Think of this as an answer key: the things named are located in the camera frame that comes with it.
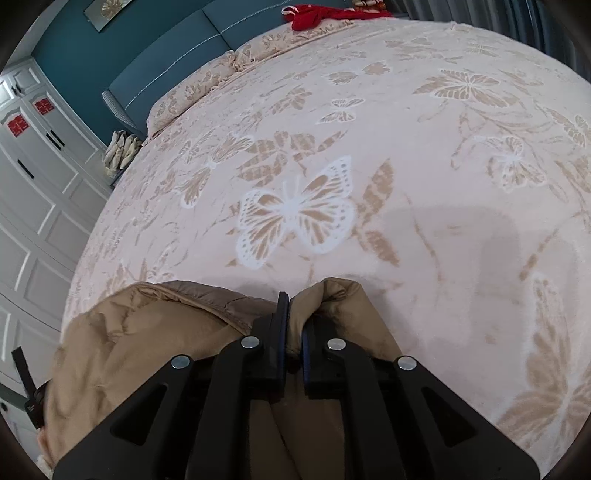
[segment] white butterfly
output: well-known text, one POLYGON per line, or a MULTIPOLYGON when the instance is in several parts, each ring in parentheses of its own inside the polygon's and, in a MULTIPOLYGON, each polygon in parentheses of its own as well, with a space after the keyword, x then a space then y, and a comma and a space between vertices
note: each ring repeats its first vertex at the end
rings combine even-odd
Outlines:
POLYGON ((300 191, 289 196, 253 189, 242 199, 236 243, 240 262, 253 270, 265 264, 288 232, 295 232, 312 251, 325 254, 345 240, 355 219, 351 157, 342 157, 324 168, 300 191))

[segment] teal headboard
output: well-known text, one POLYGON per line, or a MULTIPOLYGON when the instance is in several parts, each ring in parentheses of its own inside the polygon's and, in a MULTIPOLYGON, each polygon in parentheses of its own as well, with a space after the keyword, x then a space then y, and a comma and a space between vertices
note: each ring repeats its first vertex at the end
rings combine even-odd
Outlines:
MULTIPOLYGON (((346 1, 314 3, 346 8, 346 1)), ((284 23, 281 9, 290 3, 297 2, 214 0, 140 53, 103 92, 103 100, 124 125, 145 135, 150 109, 162 95, 209 60, 284 23)))

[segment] pillow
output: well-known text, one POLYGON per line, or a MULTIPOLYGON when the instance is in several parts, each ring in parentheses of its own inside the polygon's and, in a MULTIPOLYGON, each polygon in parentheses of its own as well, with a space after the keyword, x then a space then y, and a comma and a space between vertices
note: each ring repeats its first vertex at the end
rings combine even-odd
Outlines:
POLYGON ((208 94, 213 87, 236 73, 233 66, 234 60, 234 52, 227 51, 224 55, 208 61, 161 97, 150 110, 146 121, 148 140, 170 125, 200 98, 208 94))
POLYGON ((299 32, 291 29, 291 23, 280 25, 253 38, 236 50, 236 70, 244 70, 258 61, 286 52, 311 40, 330 35, 343 28, 351 27, 353 24, 351 20, 327 18, 320 22, 316 28, 299 32))

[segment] brown jacket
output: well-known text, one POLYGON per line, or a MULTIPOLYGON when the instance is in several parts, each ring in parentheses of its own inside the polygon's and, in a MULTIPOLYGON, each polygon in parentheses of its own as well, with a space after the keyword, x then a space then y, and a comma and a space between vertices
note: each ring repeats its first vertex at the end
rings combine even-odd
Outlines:
MULTIPOLYGON (((55 464, 174 355, 198 360, 246 335, 273 302, 187 281, 136 283, 74 319, 56 352, 46 400, 46 439, 55 464)), ((398 345, 362 287, 327 278, 291 300, 287 351, 300 351, 312 313, 332 317, 340 336, 393 361, 398 345)), ((336 400, 309 400, 300 374, 285 397, 251 403, 253 480, 342 479, 343 432, 336 400)))

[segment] teal wall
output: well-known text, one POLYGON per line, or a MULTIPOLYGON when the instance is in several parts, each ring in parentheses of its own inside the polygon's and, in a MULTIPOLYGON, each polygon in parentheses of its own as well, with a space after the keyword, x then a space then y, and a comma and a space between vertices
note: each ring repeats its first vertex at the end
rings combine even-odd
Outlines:
POLYGON ((86 125, 109 144, 111 133, 122 126, 101 92, 148 45, 210 0, 133 0, 101 32, 84 15, 91 1, 70 0, 33 57, 86 125))

